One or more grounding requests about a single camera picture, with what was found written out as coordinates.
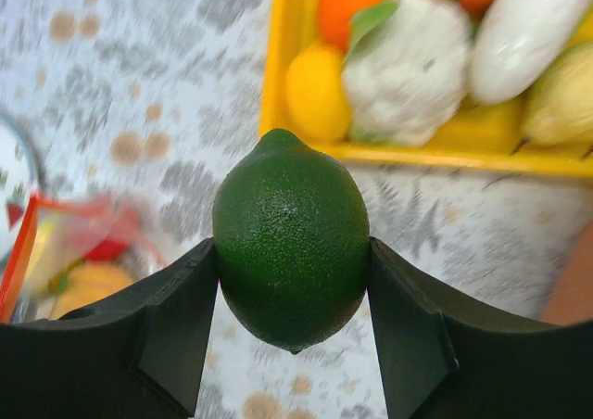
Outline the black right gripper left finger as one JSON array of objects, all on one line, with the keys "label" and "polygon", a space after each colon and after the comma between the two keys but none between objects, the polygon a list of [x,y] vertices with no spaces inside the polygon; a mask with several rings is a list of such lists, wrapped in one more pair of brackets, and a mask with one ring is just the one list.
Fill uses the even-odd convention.
[{"label": "black right gripper left finger", "polygon": [[208,238],[58,320],[2,324],[2,417],[192,417],[216,294]]}]

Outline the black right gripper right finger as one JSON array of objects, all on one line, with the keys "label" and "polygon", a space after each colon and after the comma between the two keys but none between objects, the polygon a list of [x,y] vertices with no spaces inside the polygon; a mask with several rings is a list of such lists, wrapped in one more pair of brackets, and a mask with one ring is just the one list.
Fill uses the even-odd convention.
[{"label": "black right gripper right finger", "polygon": [[591,323],[556,326],[500,310],[379,239],[369,272],[390,419],[591,416]]}]

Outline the fake red strawberry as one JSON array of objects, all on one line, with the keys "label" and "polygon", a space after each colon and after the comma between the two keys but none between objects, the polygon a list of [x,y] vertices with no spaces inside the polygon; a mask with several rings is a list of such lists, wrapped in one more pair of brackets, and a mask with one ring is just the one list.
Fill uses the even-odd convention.
[{"label": "fake red strawberry", "polygon": [[115,260],[125,252],[128,247],[128,243],[107,238],[96,247],[86,252],[84,258],[91,261]]}]

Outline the clear zip top bag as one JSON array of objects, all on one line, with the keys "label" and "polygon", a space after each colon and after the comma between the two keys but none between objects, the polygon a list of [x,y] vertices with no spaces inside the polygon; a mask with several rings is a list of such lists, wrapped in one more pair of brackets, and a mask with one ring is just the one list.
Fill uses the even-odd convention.
[{"label": "clear zip top bag", "polygon": [[67,275],[105,239],[129,244],[114,262],[134,283],[158,272],[178,251],[145,197],[107,193],[56,200],[34,193],[1,279],[1,321],[48,319]]}]

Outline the fake green lime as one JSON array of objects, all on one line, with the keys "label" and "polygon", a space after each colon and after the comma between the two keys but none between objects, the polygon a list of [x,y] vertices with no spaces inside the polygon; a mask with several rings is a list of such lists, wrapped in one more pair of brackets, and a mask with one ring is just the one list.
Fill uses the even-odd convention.
[{"label": "fake green lime", "polygon": [[299,353],[338,332],[367,286],[370,224],[347,169],[284,129],[226,176],[212,209],[221,290],[260,340]]}]

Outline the fake white radish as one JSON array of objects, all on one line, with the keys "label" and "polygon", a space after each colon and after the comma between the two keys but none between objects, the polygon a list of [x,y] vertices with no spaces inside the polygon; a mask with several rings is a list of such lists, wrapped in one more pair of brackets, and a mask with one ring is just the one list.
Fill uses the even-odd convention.
[{"label": "fake white radish", "polygon": [[559,55],[592,0],[494,0],[476,34],[470,94],[496,105],[524,92]]}]

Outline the fake orange peach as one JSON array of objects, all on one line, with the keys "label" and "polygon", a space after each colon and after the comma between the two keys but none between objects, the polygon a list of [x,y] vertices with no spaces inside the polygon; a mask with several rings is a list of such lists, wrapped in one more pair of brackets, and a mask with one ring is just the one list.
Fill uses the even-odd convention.
[{"label": "fake orange peach", "polygon": [[49,318],[56,320],[133,283],[134,279],[128,272],[114,262],[87,261],[69,272],[66,285],[57,295]]}]

